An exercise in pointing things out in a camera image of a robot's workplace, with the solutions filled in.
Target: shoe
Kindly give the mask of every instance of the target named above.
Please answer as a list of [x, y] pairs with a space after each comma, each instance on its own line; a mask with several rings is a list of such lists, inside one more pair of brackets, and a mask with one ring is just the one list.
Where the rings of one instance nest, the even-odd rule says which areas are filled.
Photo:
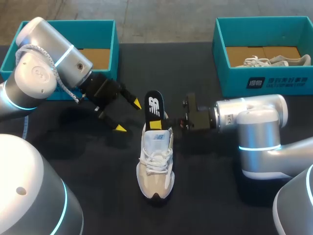
[[279, 63], [281, 61], [286, 61], [288, 66], [310, 66], [311, 57], [309, 55], [304, 55], [300, 59], [288, 59], [282, 55], [276, 56], [269, 60], [270, 64]]
[[143, 195], [155, 201], [165, 199], [172, 191], [173, 131], [165, 127], [167, 115], [160, 92], [150, 91], [145, 97], [146, 123], [142, 130], [141, 154], [136, 168]]
[[247, 58], [244, 61], [244, 65], [237, 67], [286, 67], [286, 66], [310, 66], [311, 57], [304, 55], [300, 59], [289, 59], [282, 55], [276, 56], [272, 59], [258, 58]]
[[281, 60], [277, 61], [276, 63], [272, 63], [269, 59], [267, 58], [258, 58], [257, 56], [254, 55], [254, 58], [246, 58], [244, 61], [244, 65], [240, 65], [237, 67], [274, 67], [274, 66], [288, 66], [288, 62]]

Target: shoe insole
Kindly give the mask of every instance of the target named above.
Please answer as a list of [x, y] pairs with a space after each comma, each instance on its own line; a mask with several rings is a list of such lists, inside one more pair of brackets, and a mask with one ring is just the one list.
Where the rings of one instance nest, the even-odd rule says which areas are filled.
[[149, 91], [145, 96], [146, 131], [162, 130], [161, 120], [165, 119], [164, 102], [159, 91]]

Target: white shoelace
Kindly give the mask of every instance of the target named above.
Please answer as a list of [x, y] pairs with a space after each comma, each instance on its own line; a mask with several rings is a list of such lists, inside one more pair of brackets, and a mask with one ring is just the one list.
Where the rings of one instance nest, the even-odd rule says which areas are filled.
[[244, 66], [248, 67], [265, 67], [270, 65], [270, 61], [267, 58], [258, 58], [253, 55], [254, 58], [246, 58], [244, 61]]
[[147, 173], [157, 173], [157, 174], [165, 174], [168, 169], [168, 161], [173, 156], [173, 150], [170, 148], [166, 153], [164, 152], [153, 152], [152, 154], [148, 154], [146, 149], [143, 148], [143, 152], [146, 155], [146, 158], [139, 159], [140, 162], [146, 165]]

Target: teal box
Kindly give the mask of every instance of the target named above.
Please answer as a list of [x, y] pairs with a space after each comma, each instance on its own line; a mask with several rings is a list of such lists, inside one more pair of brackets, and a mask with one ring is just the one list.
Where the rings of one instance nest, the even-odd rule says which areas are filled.
[[[110, 49], [110, 61], [107, 70], [92, 70], [94, 73], [102, 73], [109, 79], [117, 79], [119, 44], [115, 27], [115, 21], [48, 21], [56, 30], [59, 31], [76, 48]], [[13, 42], [6, 54], [0, 68], [0, 74], [4, 80], [8, 79], [15, 67], [15, 52], [18, 47], [15, 39], [21, 29], [28, 23], [23, 21], [15, 34]], [[78, 97], [82, 94], [74, 89]], [[48, 98], [50, 100], [72, 99], [60, 87]]]
[[231, 68], [226, 47], [271, 46], [297, 47], [313, 59], [312, 22], [304, 16], [216, 19], [212, 50], [223, 96], [313, 94], [313, 66]]

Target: black table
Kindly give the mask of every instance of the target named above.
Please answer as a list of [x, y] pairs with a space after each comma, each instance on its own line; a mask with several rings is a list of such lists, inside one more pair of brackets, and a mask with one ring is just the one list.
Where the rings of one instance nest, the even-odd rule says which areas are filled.
[[[0, 47], [4, 57], [8, 47]], [[121, 44], [119, 79], [139, 96], [159, 90], [170, 117], [182, 115], [186, 93], [202, 105], [222, 99], [211, 43]], [[312, 96], [287, 96], [282, 144], [313, 135]], [[136, 179], [144, 112], [120, 98], [110, 107], [127, 133], [92, 117], [93, 105], [47, 101], [29, 116], [27, 140], [49, 160], [81, 203], [86, 235], [274, 235], [271, 205], [286, 182], [245, 178], [236, 133], [182, 136], [174, 132], [175, 186], [163, 207], [144, 200]], [[22, 119], [0, 124], [22, 135]]]

